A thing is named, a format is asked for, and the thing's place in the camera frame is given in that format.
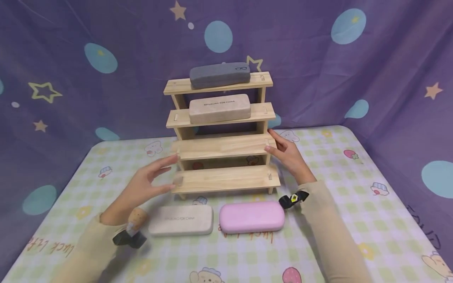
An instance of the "sleeve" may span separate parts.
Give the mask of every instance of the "sleeve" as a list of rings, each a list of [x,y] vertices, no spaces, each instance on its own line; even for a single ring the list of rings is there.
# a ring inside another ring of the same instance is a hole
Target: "sleeve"
[[[373,282],[363,255],[340,217],[324,182],[302,184],[299,190],[310,194],[300,206],[313,231],[327,282]]]
[[[74,251],[57,271],[52,283],[94,283],[116,255],[113,238],[126,224],[106,226],[95,216],[80,236]]]

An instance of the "green checkered pattern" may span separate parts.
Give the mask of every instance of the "green checkered pattern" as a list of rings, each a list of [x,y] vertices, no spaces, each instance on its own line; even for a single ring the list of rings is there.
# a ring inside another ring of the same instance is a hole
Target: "green checkered pattern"
[[[432,254],[431,243],[349,129],[329,126],[290,131],[278,132],[287,134],[298,145],[316,177],[326,182],[375,282],[443,282],[421,259],[422,255]],[[25,247],[5,282],[49,282],[69,253],[63,247],[75,245],[89,220],[116,198],[134,172],[166,156],[175,139],[112,141],[93,147],[36,231],[34,240],[38,242],[32,245],[31,241]],[[156,141],[163,151],[149,157],[145,147]],[[347,157],[343,153],[346,149],[359,158]],[[99,177],[100,170],[107,166],[112,172]],[[171,182],[174,171],[160,176],[156,184]],[[278,232],[224,235],[217,229],[218,212],[224,204],[276,201],[297,190],[294,178],[281,166],[280,179],[282,186],[273,195],[266,190],[204,195],[214,209],[215,227],[210,235],[150,238],[139,250],[121,249],[109,266],[112,272],[107,272],[116,275],[104,280],[189,282],[191,272],[212,268],[226,283],[281,283],[283,272],[294,267],[302,282],[324,282],[315,257],[317,251],[310,246],[313,235],[300,221],[296,209],[286,212],[285,226]],[[385,185],[389,194],[376,195],[371,189],[374,182]],[[185,201],[172,195],[160,196],[143,208],[151,211],[158,204],[191,205],[198,196],[188,195]]]

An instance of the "purple fabric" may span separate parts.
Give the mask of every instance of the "purple fabric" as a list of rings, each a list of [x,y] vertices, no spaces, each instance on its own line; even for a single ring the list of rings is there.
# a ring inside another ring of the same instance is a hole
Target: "purple fabric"
[[[166,81],[188,77],[192,67],[245,62],[247,56],[263,59],[261,70],[272,75],[266,98],[281,116],[279,127],[352,129],[453,266],[453,200],[431,192],[421,177],[433,160],[453,162],[447,124],[453,120],[451,0],[178,2],[187,8],[186,19],[175,20],[174,0],[0,3],[0,226],[6,228],[0,275],[47,213],[27,215],[24,199],[45,185],[60,194],[101,141],[97,128],[120,139],[172,136],[165,128],[173,108],[162,93]],[[349,44],[335,43],[332,26],[351,8],[365,13],[365,29]],[[204,39],[216,20],[233,34],[222,53],[211,51]],[[102,73],[92,67],[87,43],[114,54],[118,68]],[[257,71],[258,64],[250,66]],[[32,99],[29,82],[50,82],[63,96],[52,103]],[[437,82],[443,92],[435,100],[424,97]],[[360,99],[369,103],[368,113],[345,119]],[[45,132],[33,124],[40,120],[48,125]]]

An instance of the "blue dot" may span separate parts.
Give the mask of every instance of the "blue dot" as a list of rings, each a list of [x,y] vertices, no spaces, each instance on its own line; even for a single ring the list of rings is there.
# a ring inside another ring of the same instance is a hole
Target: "blue dot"
[[[360,119],[365,117],[368,113],[370,106],[368,102],[364,99],[357,100],[356,103],[346,112],[344,115],[345,118],[355,118]]]
[[[359,9],[349,9],[341,13],[335,20],[330,35],[334,42],[348,44],[359,38],[365,25],[365,13]]]
[[[273,120],[269,120],[269,122],[267,122],[267,127],[269,129],[272,129],[272,128],[275,128],[275,127],[278,127],[280,126],[282,123],[282,118],[280,117],[280,115],[278,115],[277,113],[275,114],[275,119]]]
[[[97,128],[96,135],[102,140],[119,140],[120,137],[107,128]]]
[[[436,160],[426,164],[422,169],[422,180],[436,195],[453,198],[453,163]]]
[[[213,21],[204,31],[206,46],[215,53],[224,53],[233,43],[233,33],[230,27],[222,21]]]
[[[46,185],[37,188],[22,203],[22,210],[28,215],[39,215],[48,211],[57,199],[54,186]]]
[[[87,43],[85,45],[85,56],[93,68],[101,73],[113,73],[118,67],[115,56],[101,45]]]

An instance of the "shelf tier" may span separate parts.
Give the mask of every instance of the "shelf tier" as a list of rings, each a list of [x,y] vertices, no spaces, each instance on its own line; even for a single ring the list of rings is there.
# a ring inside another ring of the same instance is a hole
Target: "shelf tier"
[[[187,128],[196,126],[209,126],[209,125],[223,125],[223,124],[237,124],[247,122],[259,122],[275,119],[274,108],[272,103],[253,103],[251,106],[251,116],[247,119],[220,121],[214,123],[199,123],[191,124],[189,117],[189,109],[171,110],[167,120],[167,128]]]
[[[202,89],[193,89],[190,79],[176,79],[169,80],[164,89],[165,95],[176,95],[176,94],[190,94],[190,93],[202,93],[202,92],[212,92],[212,91],[232,91],[239,89],[249,89],[249,88],[262,88],[262,87],[271,87],[274,83],[270,77],[269,72],[255,72],[250,73],[250,82],[248,83],[238,83],[235,85],[229,86],[218,86]]]
[[[266,145],[277,147],[275,140],[268,133],[212,139],[177,140],[173,142],[171,152],[177,153],[182,161],[198,160],[267,154],[264,151]]]
[[[256,165],[179,171],[175,176],[173,194],[223,192],[262,189],[280,186],[277,168],[274,165]]]

